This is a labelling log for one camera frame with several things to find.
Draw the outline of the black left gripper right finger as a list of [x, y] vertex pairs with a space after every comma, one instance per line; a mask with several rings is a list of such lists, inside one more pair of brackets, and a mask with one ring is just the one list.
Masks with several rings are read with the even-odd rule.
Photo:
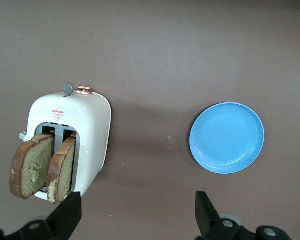
[[251, 232], [228, 217], [221, 218], [205, 191], [196, 192], [195, 218], [201, 233], [195, 240], [292, 240], [274, 226], [260, 226]]

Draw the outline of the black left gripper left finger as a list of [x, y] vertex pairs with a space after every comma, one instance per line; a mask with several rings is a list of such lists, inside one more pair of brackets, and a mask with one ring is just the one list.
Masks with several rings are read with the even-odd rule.
[[46, 219], [31, 221], [10, 235], [0, 229], [0, 240], [69, 240], [81, 219], [81, 193], [72, 192]]

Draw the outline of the toasted bread slice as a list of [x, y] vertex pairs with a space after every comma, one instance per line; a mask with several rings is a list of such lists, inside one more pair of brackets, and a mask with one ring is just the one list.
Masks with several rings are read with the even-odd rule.
[[17, 149], [10, 168], [10, 192], [23, 200], [46, 186], [55, 150], [55, 134], [40, 133]]
[[60, 204], [72, 186], [77, 133], [73, 132], [53, 156], [47, 175], [47, 200]]

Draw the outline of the blue plate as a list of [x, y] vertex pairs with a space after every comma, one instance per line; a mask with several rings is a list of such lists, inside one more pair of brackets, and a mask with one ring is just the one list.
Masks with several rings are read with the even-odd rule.
[[202, 112], [189, 134], [195, 161], [216, 174], [234, 174], [259, 157], [265, 142], [262, 120], [250, 107], [223, 102]]

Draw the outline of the white toaster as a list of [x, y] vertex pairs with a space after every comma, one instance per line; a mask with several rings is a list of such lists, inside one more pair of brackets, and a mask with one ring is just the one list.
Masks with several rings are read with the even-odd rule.
[[33, 103], [23, 140], [53, 130], [57, 151], [71, 133], [76, 133], [70, 191], [84, 195], [104, 166], [111, 118], [111, 105], [104, 96], [88, 86], [66, 82], [61, 92]]

